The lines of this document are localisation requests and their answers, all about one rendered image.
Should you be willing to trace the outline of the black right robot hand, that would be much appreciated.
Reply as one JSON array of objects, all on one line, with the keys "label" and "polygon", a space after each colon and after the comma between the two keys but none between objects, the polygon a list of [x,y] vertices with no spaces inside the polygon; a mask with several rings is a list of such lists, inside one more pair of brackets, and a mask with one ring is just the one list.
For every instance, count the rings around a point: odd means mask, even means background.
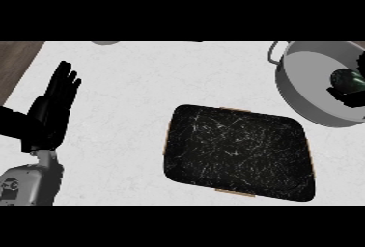
[{"label": "black right robot hand", "polygon": [[[360,55],[357,59],[357,69],[354,69],[365,78],[365,52]],[[336,100],[339,100],[346,107],[349,108],[358,108],[365,106],[365,91],[345,94],[341,92],[332,85],[332,87],[327,89],[329,93],[335,97]]]}]

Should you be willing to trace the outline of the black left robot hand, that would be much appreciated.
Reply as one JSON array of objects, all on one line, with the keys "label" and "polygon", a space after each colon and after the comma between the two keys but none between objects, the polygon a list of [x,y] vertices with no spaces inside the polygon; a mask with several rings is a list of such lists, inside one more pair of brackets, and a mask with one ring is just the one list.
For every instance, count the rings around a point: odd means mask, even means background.
[{"label": "black left robot hand", "polygon": [[23,153],[54,151],[61,145],[80,85],[72,63],[61,61],[46,93],[36,98],[29,112],[0,106],[0,135],[21,140]]}]

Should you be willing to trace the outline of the dark green eggplant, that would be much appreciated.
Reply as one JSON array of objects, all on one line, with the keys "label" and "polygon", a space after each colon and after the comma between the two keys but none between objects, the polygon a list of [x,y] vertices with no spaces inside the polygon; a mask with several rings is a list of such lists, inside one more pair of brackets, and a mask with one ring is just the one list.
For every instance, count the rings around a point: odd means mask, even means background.
[{"label": "dark green eggplant", "polygon": [[365,78],[352,69],[338,69],[332,74],[332,85],[345,94],[365,91]]}]

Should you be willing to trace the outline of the grey metal pot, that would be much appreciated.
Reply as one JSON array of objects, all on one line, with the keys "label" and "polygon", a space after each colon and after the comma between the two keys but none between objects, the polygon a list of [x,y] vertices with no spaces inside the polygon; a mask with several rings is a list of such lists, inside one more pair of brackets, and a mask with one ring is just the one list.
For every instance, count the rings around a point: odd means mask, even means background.
[{"label": "grey metal pot", "polygon": [[290,41],[277,65],[280,94],[296,112],[314,123],[351,127],[365,123],[365,106],[346,107],[327,89],[338,69],[357,70],[365,48],[352,41]]}]

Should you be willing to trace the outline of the black tray with tan rim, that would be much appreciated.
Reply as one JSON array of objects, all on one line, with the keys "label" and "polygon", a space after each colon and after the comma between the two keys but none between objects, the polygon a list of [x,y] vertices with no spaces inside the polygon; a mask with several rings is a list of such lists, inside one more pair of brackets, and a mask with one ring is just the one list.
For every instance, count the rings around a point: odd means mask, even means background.
[{"label": "black tray with tan rim", "polygon": [[171,121],[165,174],[185,184],[311,201],[315,175],[302,124],[289,117],[179,106]]}]

